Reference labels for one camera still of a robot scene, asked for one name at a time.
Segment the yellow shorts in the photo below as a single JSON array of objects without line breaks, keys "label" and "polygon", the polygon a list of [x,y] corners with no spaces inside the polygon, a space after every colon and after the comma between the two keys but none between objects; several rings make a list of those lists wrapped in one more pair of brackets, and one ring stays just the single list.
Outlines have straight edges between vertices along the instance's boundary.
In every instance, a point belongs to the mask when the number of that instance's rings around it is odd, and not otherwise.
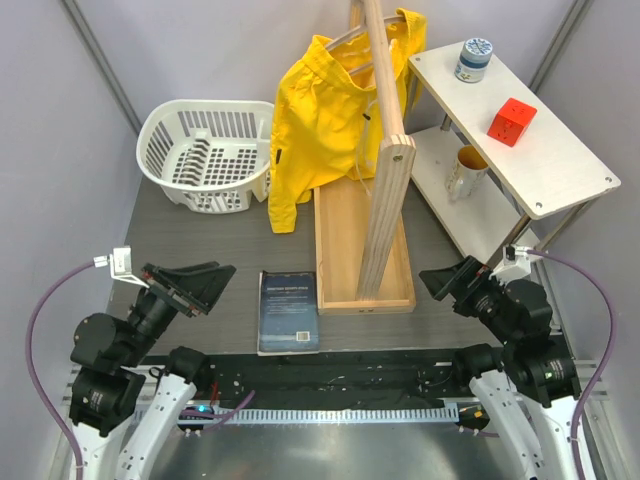
[{"label": "yellow shorts", "polygon": [[367,33],[339,45],[316,35],[281,79],[270,142],[274,233],[294,231],[313,189],[374,177],[383,127],[371,59]]}]

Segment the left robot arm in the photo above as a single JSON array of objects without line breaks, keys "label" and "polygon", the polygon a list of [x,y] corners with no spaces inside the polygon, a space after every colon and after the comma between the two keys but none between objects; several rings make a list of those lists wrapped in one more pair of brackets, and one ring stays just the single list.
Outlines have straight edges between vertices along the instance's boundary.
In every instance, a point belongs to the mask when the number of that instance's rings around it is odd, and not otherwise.
[{"label": "left robot arm", "polygon": [[146,479],[180,412],[213,385],[207,355],[178,347],[161,370],[149,410],[126,434],[146,382],[135,369],[174,318],[208,314],[235,274],[232,265],[207,262],[182,268],[150,263],[140,275],[112,265],[113,279],[138,286],[125,319],[86,317],[74,332],[71,359],[80,367],[72,384],[70,420],[75,468],[82,479]]}]

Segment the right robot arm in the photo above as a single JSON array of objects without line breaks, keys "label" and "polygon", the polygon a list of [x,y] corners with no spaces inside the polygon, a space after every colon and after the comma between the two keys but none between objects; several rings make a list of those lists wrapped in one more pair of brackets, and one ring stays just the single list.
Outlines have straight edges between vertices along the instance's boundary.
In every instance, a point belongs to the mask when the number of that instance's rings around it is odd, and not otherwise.
[{"label": "right robot arm", "polygon": [[582,393],[564,340],[551,333],[553,309],[530,278],[526,253],[513,250],[491,269],[473,256],[419,277],[437,301],[481,321],[501,343],[455,352],[451,380],[489,416],[519,479],[593,479],[595,470],[575,409]]}]

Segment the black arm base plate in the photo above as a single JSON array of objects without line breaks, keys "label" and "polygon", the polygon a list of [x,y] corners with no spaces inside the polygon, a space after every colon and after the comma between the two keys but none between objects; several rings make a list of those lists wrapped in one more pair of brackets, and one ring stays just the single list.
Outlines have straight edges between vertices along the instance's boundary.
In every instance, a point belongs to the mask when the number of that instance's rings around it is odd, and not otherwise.
[{"label": "black arm base plate", "polygon": [[306,355],[211,355],[213,379],[199,400],[236,406],[249,393],[253,409],[374,410],[438,408],[470,388],[453,373],[454,349],[342,351]]}]

